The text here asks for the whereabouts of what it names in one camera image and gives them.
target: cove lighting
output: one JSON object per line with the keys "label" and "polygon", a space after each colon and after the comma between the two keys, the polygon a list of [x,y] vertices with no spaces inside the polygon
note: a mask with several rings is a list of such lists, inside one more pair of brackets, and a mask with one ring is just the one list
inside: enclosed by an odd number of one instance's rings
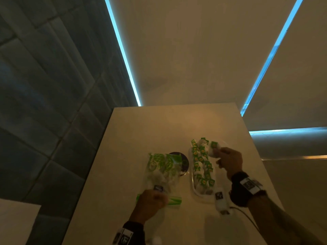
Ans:
{"label": "cove lighting", "polygon": [[117,24],[116,24],[115,18],[113,16],[113,12],[112,12],[109,0],[105,0],[105,2],[106,2],[106,5],[107,5],[107,8],[108,8],[108,11],[109,11],[109,15],[110,15],[110,19],[111,19],[111,22],[112,22],[112,25],[113,25],[113,29],[115,30],[115,34],[116,34],[116,37],[117,37],[117,40],[118,40],[120,51],[121,51],[121,53],[123,55],[123,59],[124,59],[124,62],[125,62],[125,66],[126,66],[126,69],[127,69],[129,80],[130,80],[130,82],[132,84],[132,87],[133,87],[133,90],[134,90],[134,94],[135,94],[135,97],[136,97],[137,104],[138,104],[139,107],[141,107],[141,102],[140,102],[139,96],[137,95],[137,91],[136,91],[136,87],[135,87],[134,80],[133,80],[133,77],[132,77],[132,73],[131,73],[129,65],[128,65],[127,57],[126,57],[126,54],[125,54],[125,51],[124,51],[122,41],[121,41],[120,36],[119,36]]}
{"label": "cove lighting", "polygon": [[315,130],[327,130],[327,127],[312,127],[312,128],[298,128],[298,129],[282,129],[282,130],[266,130],[266,131],[251,131],[254,133],[268,133],[268,132],[301,132],[301,131],[315,131]]}
{"label": "cove lighting", "polygon": [[254,86],[253,86],[250,94],[247,97],[247,100],[246,100],[246,102],[245,102],[245,104],[244,104],[244,106],[243,106],[243,108],[241,110],[241,116],[242,117],[243,117],[243,115],[244,115],[244,113],[245,113],[248,105],[250,104],[250,102],[251,102],[251,100],[253,98],[253,95],[256,92],[256,90],[257,90],[257,88],[258,88],[258,86],[259,86],[262,78],[264,77],[264,74],[266,73],[267,68],[269,67],[269,65],[270,65],[270,63],[271,63],[271,61],[272,61],[272,59],[273,59],[273,57],[274,57],[274,55],[275,55],[278,47],[280,46],[280,44],[281,44],[281,42],[282,42],[282,40],[283,40],[283,38],[284,38],[284,36],[285,36],[285,34],[286,34],[289,26],[290,26],[290,24],[292,23],[292,20],[293,20],[293,18],[295,16],[296,12],[298,11],[298,9],[299,9],[302,1],[303,0],[296,0],[296,2],[294,4],[294,7],[292,8],[292,11],[291,11],[291,13],[288,16],[288,19],[286,20],[286,22],[284,24],[284,27],[283,27],[282,31],[280,32],[280,34],[279,34],[279,36],[278,36],[278,38],[277,38],[277,40],[275,42],[274,47],[272,48],[272,50],[271,50],[271,52],[270,52],[270,54],[269,54],[266,62],[264,63],[264,66],[263,66],[262,70],[260,71],[260,74],[259,74],[257,80],[254,83]]}

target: wrist tracker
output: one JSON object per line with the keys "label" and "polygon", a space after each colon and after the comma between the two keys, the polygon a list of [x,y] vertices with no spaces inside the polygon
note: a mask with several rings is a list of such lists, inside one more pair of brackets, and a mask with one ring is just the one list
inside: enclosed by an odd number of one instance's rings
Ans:
{"label": "wrist tracker", "polygon": [[238,172],[231,177],[231,201],[239,207],[247,207],[253,196],[267,196],[263,185],[249,177],[245,172]]}

